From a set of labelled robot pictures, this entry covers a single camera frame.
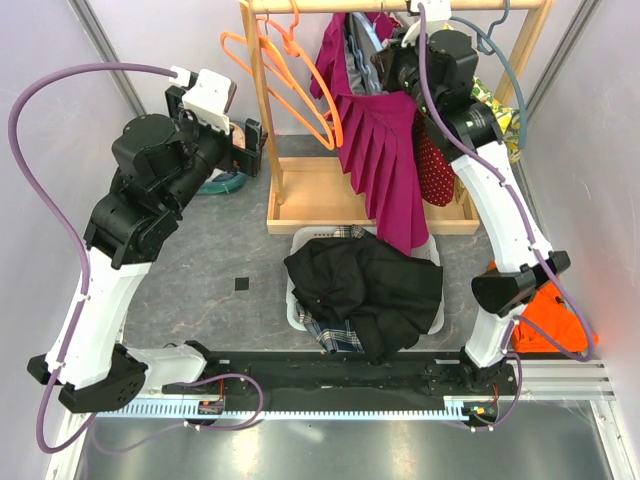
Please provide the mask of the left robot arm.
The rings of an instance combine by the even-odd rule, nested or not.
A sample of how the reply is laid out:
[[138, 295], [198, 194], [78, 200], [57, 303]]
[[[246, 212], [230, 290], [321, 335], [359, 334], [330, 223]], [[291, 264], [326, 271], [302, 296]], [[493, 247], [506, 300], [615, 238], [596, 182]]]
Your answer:
[[140, 392], [187, 383], [208, 393], [219, 369], [197, 341], [160, 349], [127, 348], [118, 332], [134, 293], [184, 210], [215, 170], [256, 176], [266, 135], [244, 122], [243, 146], [233, 127], [217, 129], [186, 91], [165, 92], [168, 114], [129, 121], [112, 145], [118, 164], [108, 193], [94, 207], [81, 242], [90, 276], [79, 321], [55, 384], [75, 414], [123, 408]]

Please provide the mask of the black pleated skirt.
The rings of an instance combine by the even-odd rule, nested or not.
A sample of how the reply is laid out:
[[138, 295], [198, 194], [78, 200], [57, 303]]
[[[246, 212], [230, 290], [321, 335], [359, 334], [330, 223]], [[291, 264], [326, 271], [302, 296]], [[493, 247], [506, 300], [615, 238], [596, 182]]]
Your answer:
[[284, 265], [301, 307], [315, 321], [352, 327], [372, 364], [428, 334], [441, 304], [443, 268], [368, 231], [313, 238]]

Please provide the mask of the magenta skirt grey lining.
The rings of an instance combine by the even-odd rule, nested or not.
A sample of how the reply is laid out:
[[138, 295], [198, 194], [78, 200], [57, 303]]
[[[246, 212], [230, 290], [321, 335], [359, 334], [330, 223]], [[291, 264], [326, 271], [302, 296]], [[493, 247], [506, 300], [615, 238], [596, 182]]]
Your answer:
[[376, 221], [378, 237], [409, 255], [429, 238], [413, 153], [417, 108], [401, 91], [356, 92], [349, 78], [347, 18], [345, 13], [332, 15], [315, 63], [341, 121], [339, 160], [355, 193], [365, 196], [365, 210]]

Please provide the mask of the light blue hanger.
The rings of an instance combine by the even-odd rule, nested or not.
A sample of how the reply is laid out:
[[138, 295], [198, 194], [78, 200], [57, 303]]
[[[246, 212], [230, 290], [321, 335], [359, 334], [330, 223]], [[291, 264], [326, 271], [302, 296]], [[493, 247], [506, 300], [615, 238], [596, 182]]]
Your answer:
[[374, 24], [364, 13], [353, 12], [346, 17], [346, 35], [363, 91], [368, 95], [382, 93], [382, 85], [371, 57], [382, 50]]

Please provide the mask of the navy plaid skirt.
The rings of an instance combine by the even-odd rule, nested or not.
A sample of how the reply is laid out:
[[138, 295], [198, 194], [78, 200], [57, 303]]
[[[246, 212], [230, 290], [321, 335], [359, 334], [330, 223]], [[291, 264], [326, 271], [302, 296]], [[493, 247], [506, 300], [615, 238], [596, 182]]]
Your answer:
[[[374, 234], [375, 229], [367, 230], [362, 226], [351, 225], [350, 233], [341, 233], [336, 238], [360, 238], [367, 234]], [[357, 337], [354, 327], [348, 320], [342, 323], [331, 323], [326, 320], [315, 320], [311, 313], [302, 306], [302, 318], [305, 330], [310, 333], [319, 345], [328, 353], [339, 351], [363, 352], [363, 347]]]

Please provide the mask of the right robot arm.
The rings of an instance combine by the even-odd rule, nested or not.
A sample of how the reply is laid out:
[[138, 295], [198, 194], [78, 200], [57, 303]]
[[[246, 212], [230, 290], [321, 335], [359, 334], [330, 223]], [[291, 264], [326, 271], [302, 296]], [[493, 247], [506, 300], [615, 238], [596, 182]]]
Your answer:
[[428, 137], [463, 182], [491, 242], [495, 266], [471, 281], [479, 310], [457, 371], [465, 391], [481, 393], [504, 363], [513, 317], [570, 259], [540, 232], [498, 120], [472, 93], [478, 54], [468, 35], [444, 29], [422, 41], [414, 28], [399, 28], [371, 61], [383, 88], [404, 92], [421, 112]]

